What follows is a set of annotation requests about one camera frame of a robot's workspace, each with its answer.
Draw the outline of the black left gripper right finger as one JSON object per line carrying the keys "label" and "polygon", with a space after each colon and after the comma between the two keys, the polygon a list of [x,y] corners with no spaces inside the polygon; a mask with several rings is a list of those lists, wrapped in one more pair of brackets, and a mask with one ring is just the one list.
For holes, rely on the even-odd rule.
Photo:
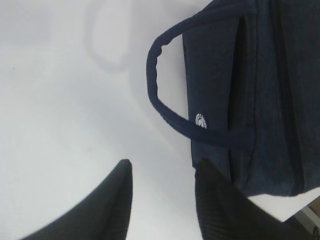
{"label": "black left gripper right finger", "polygon": [[314,233],[280,222],[256,206],[209,160],[195,167],[196,213],[204,240],[313,240]]}

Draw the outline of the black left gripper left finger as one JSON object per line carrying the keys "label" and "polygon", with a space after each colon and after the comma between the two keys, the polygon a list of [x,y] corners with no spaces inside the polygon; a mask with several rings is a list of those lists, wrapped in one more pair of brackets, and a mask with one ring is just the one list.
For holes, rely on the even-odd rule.
{"label": "black left gripper left finger", "polygon": [[122,159],[85,199],[27,240],[124,240],[132,209],[132,164]]}

